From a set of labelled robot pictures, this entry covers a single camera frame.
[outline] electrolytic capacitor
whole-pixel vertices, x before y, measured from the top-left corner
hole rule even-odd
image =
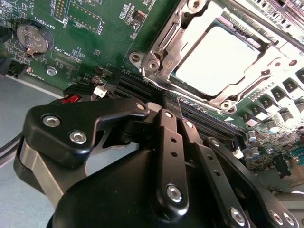
[[[284,122],[287,125],[293,125],[294,124],[295,119],[294,119],[293,115],[290,112],[282,113],[281,116],[282,116]]]
[[[247,132],[247,139],[249,142],[254,142],[255,140],[257,140],[256,138],[256,134],[255,134],[255,131],[248,131]]]
[[[271,134],[275,134],[280,130],[273,120],[267,122],[266,126]]]
[[[296,104],[296,107],[298,108],[301,114],[304,114],[304,102]]]
[[[258,151],[257,147],[251,147],[251,157],[252,158],[257,158],[260,156],[260,152]]]

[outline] black mechanical part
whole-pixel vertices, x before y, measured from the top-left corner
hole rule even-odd
[[[246,208],[250,214],[251,221],[257,227],[294,227],[284,220],[283,212],[293,221],[294,216],[287,211],[266,188],[264,188],[257,177],[236,159],[233,154],[216,138],[210,137],[204,141],[218,157],[225,174],[234,188],[235,193],[241,192]]]
[[[26,71],[28,69],[27,65],[18,63],[14,60],[12,60],[9,67],[10,68],[9,68],[9,71],[8,71],[7,74],[9,76],[12,76],[12,77],[16,78],[16,79],[18,79],[19,76],[22,76],[24,73],[26,73]]]
[[[161,109],[157,119],[157,181],[151,205],[163,220],[177,220],[189,207],[183,141],[173,113]]]
[[[122,225],[133,227],[139,224],[140,227],[172,227],[172,225],[204,227],[207,224],[211,227],[216,223],[221,227],[249,227],[249,222],[239,202],[235,200],[236,196],[229,184],[236,186],[242,193],[244,189],[249,192],[243,195],[247,200],[246,208],[250,214],[251,225],[253,222],[256,225],[264,224],[270,227],[267,226],[269,221],[264,219],[268,218],[269,209],[273,207],[286,212],[296,224],[294,217],[290,216],[284,207],[263,192],[263,190],[268,192],[266,189],[255,183],[255,179],[250,179],[250,172],[240,165],[240,161],[218,139],[205,140],[205,142],[211,140],[213,147],[203,145],[198,132],[188,120],[179,119],[179,125],[176,125],[177,119],[174,114],[166,109],[161,109],[157,115],[154,111],[149,114],[147,106],[137,99],[83,102],[77,103],[76,106],[71,104],[53,103],[49,108],[39,106],[29,111],[27,116],[31,118],[26,118],[26,122],[29,123],[25,123],[24,128],[29,129],[28,125],[32,125],[35,129],[24,133],[23,147],[14,163],[15,169],[19,172],[29,171],[27,174],[31,173],[36,179],[32,180],[31,184],[38,184],[56,205],[49,226],[51,224],[52,227],[75,228],[121,227]],[[88,115],[88,110],[96,114],[85,118],[82,115]],[[67,119],[66,116],[71,117],[75,113],[80,114]],[[81,123],[77,122],[79,117],[82,117]],[[141,141],[140,150],[86,177],[83,163],[71,168],[70,159],[65,159],[75,156],[83,160],[82,154],[70,155],[70,147],[65,138],[70,138],[74,142],[71,151],[78,151],[80,142],[84,145],[91,141],[93,134],[91,132],[95,132],[98,128],[96,119],[108,120],[103,122],[104,125],[100,125],[104,127],[101,129],[105,130],[105,135],[109,135],[110,132],[110,135],[116,136],[109,136],[112,140],[107,144],[108,146],[123,141],[120,134],[116,134],[115,128],[128,132],[128,139],[132,142],[138,137],[136,126],[143,125],[143,122],[151,125],[151,132],[142,134],[145,135],[146,140]],[[137,124],[126,125],[126,122]],[[40,126],[41,123],[48,127],[47,130]],[[65,134],[74,126],[81,126],[78,132],[85,133],[85,138],[88,140],[71,138],[71,135]],[[55,157],[50,156],[48,138],[52,142],[61,144],[62,157],[57,152],[59,147],[54,150],[55,143],[52,148]],[[186,152],[186,160],[193,159],[193,164],[188,163],[187,172],[183,151]],[[262,205],[261,207],[256,206],[257,201]],[[275,210],[271,211],[271,215],[276,222],[281,218]],[[282,225],[284,228],[291,227],[285,222]]]
[[[206,147],[199,137],[195,126],[188,120],[180,120],[180,128],[184,135],[186,160],[193,160],[204,179],[208,180],[213,197],[216,199],[220,216],[218,225],[227,227],[250,227],[225,174],[212,149]]]
[[[17,25],[17,38],[21,49],[31,57],[41,56],[54,46],[52,33],[35,20],[25,20]]]
[[[9,72],[10,63],[10,58],[0,58],[0,78],[5,77],[5,75]]]
[[[4,44],[6,41],[13,37],[13,31],[4,26],[0,26],[0,44]]]
[[[77,167],[89,157],[97,131],[106,131],[106,127],[128,117],[147,117],[149,109],[141,110],[137,105],[145,107],[135,98],[37,106],[27,113],[23,135],[35,151],[43,151],[63,165]],[[47,121],[58,125],[50,127]]]

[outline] screw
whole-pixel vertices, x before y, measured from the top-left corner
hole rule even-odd
[[[212,140],[212,143],[213,143],[215,146],[219,147],[219,143],[218,143],[218,141],[216,141],[216,140]]]
[[[80,131],[73,131],[70,133],[70,140],[77,144],[84,144],[86,142],[86,135]]]
[[[292,220],[292,218],[291,218],[288,214],[286,214],[285,212],[283,212],[283,215],[284,215],[286,221],[287,221],[290,225],[292,225],[292,226],[295,225],[295,222]]]
[[[53,115],[43,117],[42,122],[48,127],[58,127],[60,125],[60,120]]]
[[[158,62],[156,60],[150,60],[148,62],[148,66],[149,66],[150,69],[156,70],[156,69],[158,69],[159,64],[158,64]]]
[[[195,1],[195,2],[193,3],[193,8],[197,9],[199,6],[200,6],[200,4],[199,4],[198,1]]]
[[[179,203],[182,200],[181,191],[173,185],[167,187],[167,194],[169,198],[176,203]]]
[[[193,124],[190,123],[189,121],[186,121],[186,125],[187,125],[189,128],[192,128],[192,127],[193,127]]]
[[[274,153],[274,149],[269,148],[269,149],[266,150],[266,153],[268,153],[268,154],[273,154],[273,153]]]
[[[233,220],[235,220],[240,226],[245,226],[245,219],[243,217],[243,215],[235,208],[231,208],[230,210],[230,214],[233,218]]]
[[[173,115],[171,115],[171,114],[168,113],[168,112],[165,112],[165,114],[166,114],[166,116],[169,117],[169,118],[172,118],[172,117],[173,117]]]
[[[138,107],[140,110],[145,110],[145,107],[144,107],[142,104],[138,104],[137,107]]]
[[[271,216],[274,219],[274,221],[276,221],[279,225],[283,225],[283,221],[277,213],[275,213],[274,211],[271,211]]]
[[[47,67],[47,74],[50,76],[55,76],[57,74],[56,68],[52,66]]]

